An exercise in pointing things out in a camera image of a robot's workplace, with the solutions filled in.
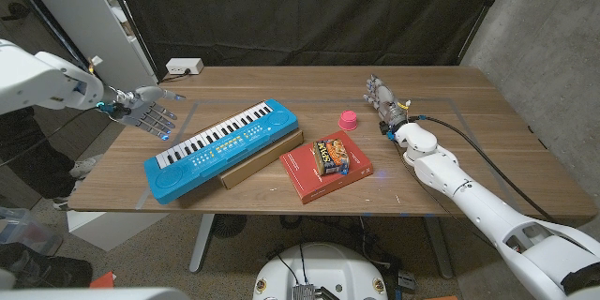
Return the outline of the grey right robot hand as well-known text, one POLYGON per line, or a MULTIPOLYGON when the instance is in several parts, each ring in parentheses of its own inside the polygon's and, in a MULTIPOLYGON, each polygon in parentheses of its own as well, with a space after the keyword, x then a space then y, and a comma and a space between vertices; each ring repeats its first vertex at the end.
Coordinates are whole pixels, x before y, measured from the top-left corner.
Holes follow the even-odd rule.
POLYGON ((382 134, 395 133, 401 126, 408 123, 408 110, 411 101, 404 103, 398 100, 388 86, 374 74, 367 79, 367 94, 364 100, 371 104, 382 119, 380 129, 382 134))

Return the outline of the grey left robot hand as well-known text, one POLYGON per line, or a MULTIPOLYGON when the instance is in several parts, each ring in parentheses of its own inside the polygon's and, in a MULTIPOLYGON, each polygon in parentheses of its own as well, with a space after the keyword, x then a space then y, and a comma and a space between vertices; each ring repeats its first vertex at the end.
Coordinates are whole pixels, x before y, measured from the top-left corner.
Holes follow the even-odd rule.
POLYGON ((107 105, 111 108, 107 114, 113 121, 126 126, 140 128, 167 141, 177 116, 158 104, 160 98, 176 101, 185 100, 185 96, 158 86, 142 86, 132 92, 116 90, 115 99, 107 105))

